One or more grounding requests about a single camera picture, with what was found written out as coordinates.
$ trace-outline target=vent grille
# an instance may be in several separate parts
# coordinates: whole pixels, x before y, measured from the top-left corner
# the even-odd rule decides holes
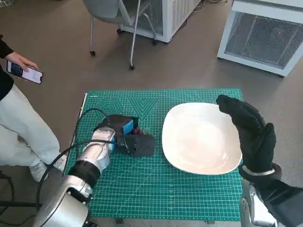
[[[302,42],[302,24],[237,12],[225,53],[284,69]]]
[[[186,19],[190,10],[190,1],[193,0],[174,0],[172,3],[172,31],[175,32],[180,28],[183,20]]]
[[[146,11],[147,15],[150,17],[152,25],[154,26],[156,32],[163,35],[163,7],[162,0],[152,0],[150,10]],[[142,30],[150,31],[151,28],[145,17],[140,17],[138,21],[138,28]]]

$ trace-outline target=brown floor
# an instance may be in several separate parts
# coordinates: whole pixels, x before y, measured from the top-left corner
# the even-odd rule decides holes
[[[18,0],[0,9],[0,33],[18,53],[38,63],[45,73],[42,85],[16,79],[36,111],[53,129],[62,148],[69,146],[79,107],[91,89],[150,89],[239,87],[244,99],[276,127],[275,161],[283,179],[303,187],[302,61],[284,79],[216,57],[228,4],[207,4],[194,13],[169,45],[152,46],[147,38],[136,43],[136,70],[128,70],[132,36],[118,37],[116,26],[95,23],[96,57],[89,54],[89,14],[81,0]],[[25,167],[1,167],[14,177],[17,198],[33,201],[36,183]],[[51,176],[57,179],[59,173]],[[55,180],[49,180],[51,186]],[[2,191],[8,199],[8,187]],[[10,209],[1,219],[21,221],[31,209]],[[106,221],[101,226],[112,225]],[[130,220],[131,226],[203,226],[203,222]]]

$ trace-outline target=green cutting mat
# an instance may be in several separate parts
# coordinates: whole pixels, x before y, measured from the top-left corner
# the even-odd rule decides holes
[[[162,125],[172,107],[186,102],[215,103],[219,94],[242,99],[239,89],[88,92],[83,111],[97,107],[107,114],[138,116],[140,127],[156,139],[153,157],[111,155],[89,204],[92,216],[240,220],[241,178],[237,170],[219,176],[185,173],[166,160],[161,147]],[[92,129],[103,118],[99,113],[86,115],[79,127],[79,141],[90,139]],[[70,154],[67,170],[74,163],[75,151]]]

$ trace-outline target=black glove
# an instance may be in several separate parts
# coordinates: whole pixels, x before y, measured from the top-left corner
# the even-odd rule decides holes
[[[219,95],[216,102],[221,112],[232,117],[238,129],[244,165],[254,173],[272,170],[276,145],[274,125],[265,124],[256,108],[238,99]]]

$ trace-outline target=person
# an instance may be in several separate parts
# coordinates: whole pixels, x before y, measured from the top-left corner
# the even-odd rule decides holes
[[[0,37],[0,57],[19,65],[39,70],[38,66],[10,49]],[[48,125],[0,66],[0,165],[28,166],[33,179],[39,182],[45,164],[60,154],[59,142]],[[54,167],[63,171],[66,156]]]

